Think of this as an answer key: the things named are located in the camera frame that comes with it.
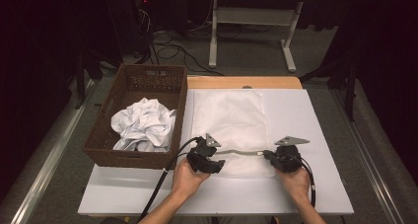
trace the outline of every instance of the forearm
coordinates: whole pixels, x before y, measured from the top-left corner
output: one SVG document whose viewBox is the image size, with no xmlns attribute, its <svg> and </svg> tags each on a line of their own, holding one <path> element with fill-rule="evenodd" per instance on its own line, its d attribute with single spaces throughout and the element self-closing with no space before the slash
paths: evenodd
<svg viewBox="0 0 418 224">
<path fill-rule="evenodd" d="M 294 197 L 293 200 L 305 224 L 325 223 L 322 217 L 316 212 L 314 207 L 311 205 L 307 197 Z"/>
<path fill-rule="evenodd" d="M 145 216 L 140 224 L 169 223 L 178 209 L 185 203 L 186 197 L 170 193 L 153 211 Z"/>
</svg>

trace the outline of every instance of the brown wicker basket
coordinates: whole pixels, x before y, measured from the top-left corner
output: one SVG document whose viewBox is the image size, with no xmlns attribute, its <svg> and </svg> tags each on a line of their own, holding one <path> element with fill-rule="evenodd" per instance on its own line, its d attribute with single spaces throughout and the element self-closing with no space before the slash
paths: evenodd
<svg viewBox="0 0 418 224">
<path fill-rule="evenodd" d="M 185 67 L 122 64 L 83 150 L 101 167 L 164 168 L 178 151 L 186 96 Z M 111 117 L 143 98 L 158 99 L 167 109 L 176 110 L 170 151 L 113 150 L 120 136 L 110 126 Z"/>
</svg>

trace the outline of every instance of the gray floor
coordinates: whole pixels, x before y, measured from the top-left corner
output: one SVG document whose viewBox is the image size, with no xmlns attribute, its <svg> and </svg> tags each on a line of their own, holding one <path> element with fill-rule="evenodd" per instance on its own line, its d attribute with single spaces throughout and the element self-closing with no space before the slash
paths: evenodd
<svg viewBox="0 0 418 224">
<path fill-rule="evenodd" d="M 278 41 L 286 30 L 265 27 L 245 27 L 237 37 L 235 29 L 220 31 L 218 41 L 218 67 L 216 71 L 224 75 L 293 75 L 302 76 L 321 63 L 332 40 L 335 30 L 315 32 L 314 29 L 297 30 L 291 44 L 291 50 L 298 71 L 289 73 Z M 172 43 L 183 46 L 197 61 L 206 66 L 208 62 L 209 37 L 201 32 L 179 37 L 170 33 Z M 171 37 L 162 34 L 155 42 L 167 42 Z M 183 61 L 182 53 L 175 54 L 172 48 L 160 50 L 160 64 L 186 64 L 199 69 L 190 57 Z M 126 55 L 126 62 L 136 59 Z M 82 152 L 89 131 L 96 119 L 100 105 L 108 92 L 114 74 L 104 71 L 104 78 L 96 82 L 95 91 L 85 103 L 85 110 L 74 128 L 60 163 L 54 171 L 44 194 L 39 198 L 37 207 L 28 223 L 100 223 L 101 218 L 81 216 L 77 213 L 93 162 Z M 331 154 L 345 184 L 355 214 L 344 216 L 346 223 L 418 223 L 418 190 L 406 172 L 400 160 L 390 146 L 379 124 L 379 120 L 370 109 L 361 85 L 357 82 L 354 105 L 355 122 L 347 120 L 341 111 L 341 91 L 330 91 L 324 83 L 326 79 L 312 79 L 304 84 L 310 94 L 313 107 L 323 130 Z M 20 208 L 28 191 L 40 171 L 49 152 L 59 142 L 67 124 L 74 114 L 76 97 L 63 111 L 48 134 L 38 146 L 25 170 L 0 206 L 0 223 L 10 223 Z M 390 196 L 382 199 L 380 187 L 385 187 Z M 325 216 L 328 223 L 344 223 L 339 216 Z M 297 215 L 280 217 L 281 223 L 300 223 Z"/>
</svg>

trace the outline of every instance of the white table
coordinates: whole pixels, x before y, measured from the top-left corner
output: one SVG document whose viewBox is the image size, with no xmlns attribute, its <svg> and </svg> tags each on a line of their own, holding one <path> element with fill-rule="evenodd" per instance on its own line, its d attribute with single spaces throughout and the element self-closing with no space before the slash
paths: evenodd
<svg viewBox="0 0 418 224">
<path fill-rule="evenodd" d="M 353 208 L 340 180 L 307 91 L 260 89 L 268 114 L 269 141 L 286 135 L 306 138 L 298 145 L 302 157 L 313 169 L 316 210 L 321 214 L 349 214 Z M 181 143 L 190 138 L 193 92 L 189 90 Z M 79 207 L 79 213 L 93 216 L 138 215 L 148 202 L 162 171 L 94 166 Z M 152 210 L 170 192 L 169 174 Z M 212 176 L 177 215 L 248 215 L 297 212 L 278 178 L 226 179 Z"/>
</svg>

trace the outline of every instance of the white cloth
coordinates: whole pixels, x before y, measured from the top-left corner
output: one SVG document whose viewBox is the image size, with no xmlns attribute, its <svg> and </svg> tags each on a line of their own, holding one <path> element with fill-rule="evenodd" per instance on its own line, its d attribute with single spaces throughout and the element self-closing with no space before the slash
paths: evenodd
<svg viewBox="0 0 418 224">
<path fill-rule="evenodd" d="M 191 135 L 212 135 L 222 147 L 218 152 L 235 150 L 253 153 L 270 150 L 267 139 L 262 94 L 257 90 L 199 90 L 194 92 Z M 217 154 L 212 160 L 226 160 L 219 175 L 225 177 L 274 177 L 264 156 L 240 153 Z"/>
<path fill-rule="evenodd" d="M 111 128 L 120 134 L 113 149 L 168 152 L 174 122 L 175 110 L 169 111 L 156 99 L 144 98 L 111 118 Z"/>
</svg>

